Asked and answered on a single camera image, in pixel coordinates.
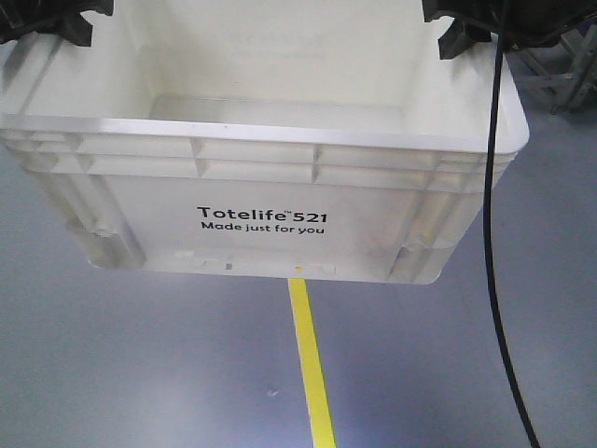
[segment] epoxy floor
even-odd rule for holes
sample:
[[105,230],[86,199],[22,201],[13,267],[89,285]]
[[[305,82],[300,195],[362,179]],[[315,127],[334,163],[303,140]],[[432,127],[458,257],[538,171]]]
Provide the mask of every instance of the epoxy floor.
[[[511,354],[545,448],[597,446],[597,108],[551,116],[495,190]],[[0,444],[311,446],[285,280],[91,268],[0,151]],[[340,448],[525,447],[478,218],[427,287],[310,282]]]

